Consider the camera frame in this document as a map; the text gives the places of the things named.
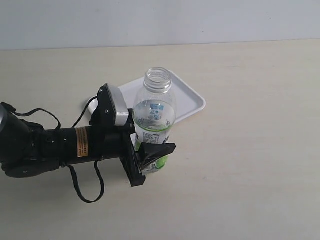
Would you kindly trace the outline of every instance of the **warning label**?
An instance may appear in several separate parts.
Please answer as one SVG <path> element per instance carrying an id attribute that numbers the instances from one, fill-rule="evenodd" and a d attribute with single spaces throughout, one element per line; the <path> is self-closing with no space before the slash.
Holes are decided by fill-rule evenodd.
<path id="1" fill-rule="evenodd" d="M 75 129 L 75 133 L 78 158 L 87 157 L 89 155 L 87 130 L 85 127 L 78 127 Z"/>

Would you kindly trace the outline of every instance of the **plastic bottle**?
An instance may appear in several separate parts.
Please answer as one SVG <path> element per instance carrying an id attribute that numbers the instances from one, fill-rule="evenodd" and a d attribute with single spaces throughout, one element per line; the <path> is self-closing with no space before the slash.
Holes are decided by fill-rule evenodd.
<path id="1" fill-rule="evenodd" d="M 135 148 L 141 143 L 165 144 L 176 120 L 177 104 L 171 89 L 172 78 L 162 67 L 150 68 L 133 104 L 133 120 L 136 131 Z M 143 170 L 143 174 L 162 169 L 168 156 L 164 156 Z"/>

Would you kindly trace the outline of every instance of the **table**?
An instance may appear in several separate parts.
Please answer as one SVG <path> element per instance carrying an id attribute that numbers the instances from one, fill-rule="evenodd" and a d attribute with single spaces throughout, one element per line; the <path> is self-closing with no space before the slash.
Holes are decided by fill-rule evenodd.
<path id="1" fill-rule="evenodd" d="M 0 238 L 320 239 L 320 40 L 0 51 L 0 101 L 49 110 L 66 128 L 104 83 L 155 66 L 207 102 L 174 127 L 165 168 L 131 188 L 118 159 L 103 161 L 106 192 L 94 204 L 78 199 L 66 168 L 1 172 Z M 56 126 L 45 113 L 28 120 Z M 76 170 L 93 199 L 93 164 Z"/>

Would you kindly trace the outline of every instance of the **bottle neck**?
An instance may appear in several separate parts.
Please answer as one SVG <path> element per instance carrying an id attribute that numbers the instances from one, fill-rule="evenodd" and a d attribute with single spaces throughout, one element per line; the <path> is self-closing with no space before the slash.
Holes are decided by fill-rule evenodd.
<path id="1" fill-rule="evenodd" d="M 171 74 L 163 67 L 150 68 L 143 81 L 144 87 L 154 94 L 165 94 L 172 86 Z"/>

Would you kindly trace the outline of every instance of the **robotic arm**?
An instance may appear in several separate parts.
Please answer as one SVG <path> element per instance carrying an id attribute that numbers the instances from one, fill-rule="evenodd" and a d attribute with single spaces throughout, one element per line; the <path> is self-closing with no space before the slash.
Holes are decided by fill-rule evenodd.
<path id="1" fill-rule="evenodd" d="M 90 126 L 74 128 L 94 99 L 98 100 L 98 107 L 91 116 Z M 56 129 L 45 130 L 38 123 L 16 117 L 27 117 L 37 111 L 52 115 L 58 121 Z M 61 128 L 59 120 L 44 109 L 37 108 L 21 114 L 3 102 L 0 104 L 0 163 L 5 174 L 12 178 L 29 178 L 68 167 L 80 199 L 94 203 L 101 199 L 105 191 L 99 161 L 120 158 L 131 186 L 135 187 L 143 185 L 146 180 L 142 174 L 144 168 L 173 153 L 176 148 L 174 143 L 142 143 L 140 149 L 135 151 L 130 138 L 134 133 L 132 109 L 127 108 L 120 89 L 109 84 L 102 86 L 97 96 L 88 102 L 72 128 Z M 99 197 L 92 201 L 81 194 L 72 166 L 86 162 L 94 162 L 101 184 Z"/>

